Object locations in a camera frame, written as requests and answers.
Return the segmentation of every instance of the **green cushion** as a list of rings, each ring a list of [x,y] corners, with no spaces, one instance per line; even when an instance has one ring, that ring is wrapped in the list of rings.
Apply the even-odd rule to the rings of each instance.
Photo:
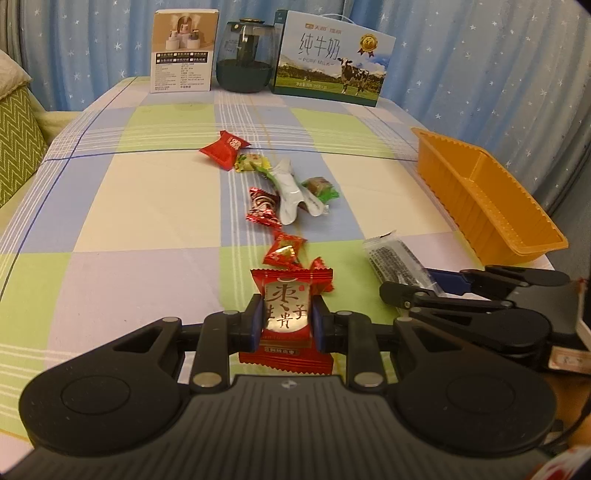
[[[0,206],[35,173],[47,144],[21,86],[0,100]]]

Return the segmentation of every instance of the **yellow plastic tray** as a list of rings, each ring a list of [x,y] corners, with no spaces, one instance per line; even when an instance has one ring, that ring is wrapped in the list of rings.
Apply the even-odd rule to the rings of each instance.
[[[569,243],[534,198],[483,148],[420,128],[418,173],[483,265],[515,265]]]

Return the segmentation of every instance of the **blue curtain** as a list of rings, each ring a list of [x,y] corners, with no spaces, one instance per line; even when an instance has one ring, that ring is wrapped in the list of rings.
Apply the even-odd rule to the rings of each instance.
[[[397,38],[383,96],[536,191],[589,78],[591,21],[575,0],[354,0],[350,17]]]
[[[341,13],[343,0],[21,0],[23,65],[48,110],[84,110],[122,78],[150,74],[154,12],[217,8],[230,20],[273,22],[275,10]]]

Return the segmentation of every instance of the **wrapped candy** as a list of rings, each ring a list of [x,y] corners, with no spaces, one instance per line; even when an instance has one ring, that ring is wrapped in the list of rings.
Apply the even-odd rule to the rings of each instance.
[[[246,140],[220,130],[220,139],[207,147],[200,148],[199,151],[215,160],[224,170],[231,170],[236,162],[238,150],[249,145],[250,143]]]
[[[290,372],[330,374],[333,359],[314,344],[309,323],[311,295],[332,280],[332,270],[251,270],[265,299],[266,327],[254,353],[240,352],[243,363],[266,365]]]
[[[279,205],[279,220],[283,225],[290,225],[296,220],[297,208],[300,203],[306,204],[306,210],[314,217],[322,215],[324,204],[308,189],[300,189],[288,159],[281,160],[270,169],[257,167],[256,170],[273,182],[281,202]]]
[[[251,195],[252,208],[246,213],[246,219],[271,228],[281,229],[281,222],[277,218],[279,197],[255,187],[251,187],[248,191]]]
[[[315,197],[320,199],[322,203],[340,197],[334,185],[324,177],[312,177],[311,179],[304,180],[301,184],[310,190]]]
[[[267,157],[258,153],[241,153],[234,164],[234,170],[237,172],[255,171],[256,167],[268,170],[271,168],[271,163]]]
[[[274,232],[274,235],[275,241],[262,262],[265,265],[272,265],[274,267],[300,267],[301,263],[297,255],[306,239],[277,231]]]

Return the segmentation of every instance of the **glass jar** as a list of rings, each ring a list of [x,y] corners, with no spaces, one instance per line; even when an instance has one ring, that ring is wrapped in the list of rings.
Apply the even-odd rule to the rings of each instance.
[[[271,79],[274,55],[273,25],[241,18],[228,22],[217,54],[216,77],[231,92],[260,92]]]

